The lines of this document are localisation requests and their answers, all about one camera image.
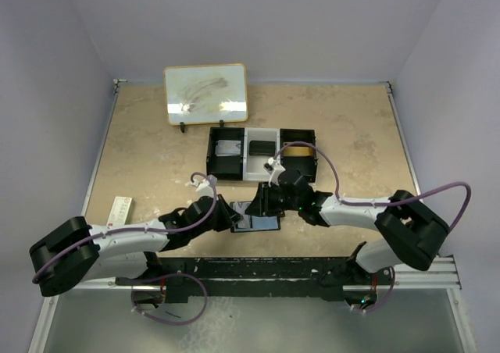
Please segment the black leather card holder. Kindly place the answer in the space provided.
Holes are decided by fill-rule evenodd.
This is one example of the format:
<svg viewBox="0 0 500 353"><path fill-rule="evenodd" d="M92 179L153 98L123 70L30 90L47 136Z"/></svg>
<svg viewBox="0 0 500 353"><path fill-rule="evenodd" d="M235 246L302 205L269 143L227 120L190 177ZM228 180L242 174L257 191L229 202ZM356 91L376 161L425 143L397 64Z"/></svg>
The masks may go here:
<svg viewBox="0 0 500 353"><path fill-rule="evenodd" d="M250 206L250 204L250 201L234 201L230 203L230 207L241 216L241 219L236 223L236 225L230 229L232 233L252 233L280 230L280 218L277 216L259 217L247 215L245 210Z"/></svg>

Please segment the black white card sorting tray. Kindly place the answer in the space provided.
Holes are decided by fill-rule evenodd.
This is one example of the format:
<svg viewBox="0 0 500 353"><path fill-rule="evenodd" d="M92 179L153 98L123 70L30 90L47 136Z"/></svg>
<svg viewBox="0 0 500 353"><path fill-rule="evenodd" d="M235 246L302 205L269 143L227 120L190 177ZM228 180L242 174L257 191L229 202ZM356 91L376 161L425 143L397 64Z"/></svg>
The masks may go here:
<svg viewBox="0 0 500 353"><path fill-rule="evenodd" d="M212 127L205 169L218 180L267 181L264 164L281 148L277 159L285 169L296 169L308 182L316 181L318 158L307 146L290 146L301 141L316 143L314 130L254 127Z"/></svg>

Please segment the white board with yellow rim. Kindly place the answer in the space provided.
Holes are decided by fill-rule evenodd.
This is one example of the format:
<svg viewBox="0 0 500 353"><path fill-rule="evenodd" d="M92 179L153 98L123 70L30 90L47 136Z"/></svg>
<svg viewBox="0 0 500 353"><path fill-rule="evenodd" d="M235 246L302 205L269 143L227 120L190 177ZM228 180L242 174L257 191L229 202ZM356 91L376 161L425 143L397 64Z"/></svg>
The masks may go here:
<svg viewBox="0 0 500 353"><path fill-rule="evenodd" d="M242 63L169 66L163 70L168 123L240 123L248 119L247 73Z"/></svg>

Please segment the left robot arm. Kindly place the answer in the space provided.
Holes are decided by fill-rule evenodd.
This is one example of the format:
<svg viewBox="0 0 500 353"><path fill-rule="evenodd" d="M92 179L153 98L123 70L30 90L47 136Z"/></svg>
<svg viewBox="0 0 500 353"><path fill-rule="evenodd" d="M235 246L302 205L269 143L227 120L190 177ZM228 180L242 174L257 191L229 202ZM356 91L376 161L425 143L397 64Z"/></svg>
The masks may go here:
<svg viewBox="0 0 500 353"><path fill-rule="evenodd" d="M116 227L75 216L31 246L32 282L45 297L106 277L152 284L161 273L156 253L185 247L209 231L230 230L241 219L222 196L204 196L148 222Z"/></svg>

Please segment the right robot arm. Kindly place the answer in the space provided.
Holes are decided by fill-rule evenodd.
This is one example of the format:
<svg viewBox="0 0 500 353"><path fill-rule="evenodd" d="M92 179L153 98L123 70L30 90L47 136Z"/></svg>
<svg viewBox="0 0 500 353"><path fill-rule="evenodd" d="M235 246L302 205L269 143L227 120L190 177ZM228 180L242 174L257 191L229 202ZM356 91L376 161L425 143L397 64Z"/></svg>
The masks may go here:
<svg viewBox="0 0 500 353"><path fill-rule="evenodd" d="M381 239L363 242L348 258L348 277L366 283L374 274L399 264L426 271L450 233L448 224L408 191L391 197L339 201L316 191L296 170L282 172L274 182L261 182L246 208L249 216L284 216L296 211L311 226L353 226L376 230Z"/></svg>

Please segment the gold cards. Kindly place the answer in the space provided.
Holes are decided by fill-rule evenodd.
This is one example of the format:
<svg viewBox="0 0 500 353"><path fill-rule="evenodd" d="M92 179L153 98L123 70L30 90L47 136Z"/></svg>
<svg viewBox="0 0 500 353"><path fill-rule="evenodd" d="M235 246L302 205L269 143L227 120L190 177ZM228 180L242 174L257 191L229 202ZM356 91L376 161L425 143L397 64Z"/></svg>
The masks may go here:
<svg viewBox="0 0 500 353"><path fill-rule="evenodd" d="M281 154L284 157L313 157L315 151L308 145L288 143Z"/></svg>

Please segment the black VIP cards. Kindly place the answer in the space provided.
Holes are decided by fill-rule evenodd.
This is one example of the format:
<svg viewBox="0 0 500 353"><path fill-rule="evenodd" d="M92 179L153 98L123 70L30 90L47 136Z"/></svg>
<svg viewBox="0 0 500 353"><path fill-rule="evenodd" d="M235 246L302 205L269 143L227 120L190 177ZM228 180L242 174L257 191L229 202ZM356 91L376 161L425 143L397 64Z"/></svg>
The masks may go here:
<svg viewBox="0 0 500 353"><path fill-rule="evenodd" d="M271 157L276 153L275 141L249 141L248 154L250 156L268 156Z"/></svg>

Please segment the silver VIP cards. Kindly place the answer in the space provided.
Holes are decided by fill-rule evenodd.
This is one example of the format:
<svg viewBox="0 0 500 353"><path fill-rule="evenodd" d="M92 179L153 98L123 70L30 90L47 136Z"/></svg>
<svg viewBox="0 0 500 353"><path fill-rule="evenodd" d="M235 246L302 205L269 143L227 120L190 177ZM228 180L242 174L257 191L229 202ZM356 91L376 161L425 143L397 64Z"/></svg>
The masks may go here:
<svg viewBox="0 0 500 353"><path fill-rule="evenodd" d="M241 154L241 141L218 140L215 146L215 156L228 157Z"/></svg>

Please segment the small white green box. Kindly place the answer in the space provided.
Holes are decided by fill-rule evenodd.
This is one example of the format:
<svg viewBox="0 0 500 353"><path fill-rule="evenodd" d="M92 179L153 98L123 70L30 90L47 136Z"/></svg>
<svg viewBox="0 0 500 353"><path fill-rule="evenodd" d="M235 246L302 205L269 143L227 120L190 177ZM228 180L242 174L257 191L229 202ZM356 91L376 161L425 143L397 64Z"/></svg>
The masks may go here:
<svg viewBox="0 0 500 353"><path fill-rule="evenodd" d="M106 226L123 226L127 223L133 198L116 196L107 219Z"/></svg>

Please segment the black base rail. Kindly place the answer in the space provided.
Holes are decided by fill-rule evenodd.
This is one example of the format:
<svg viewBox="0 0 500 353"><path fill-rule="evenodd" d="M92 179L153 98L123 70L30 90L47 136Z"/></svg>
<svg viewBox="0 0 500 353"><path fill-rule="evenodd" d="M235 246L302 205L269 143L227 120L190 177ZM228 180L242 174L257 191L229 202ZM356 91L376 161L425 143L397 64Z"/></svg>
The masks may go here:
<svg viewBox="0 0 500 353"><path fill-rule="evenodd" d="M164 282L166 301L185 303L201 297L320 298L344 301L361 298L374 285L391 284L389 269L374 274L355 268L347 257L281 258L159 258L136 278L118 276L120 286L159 286Z"/></svg>

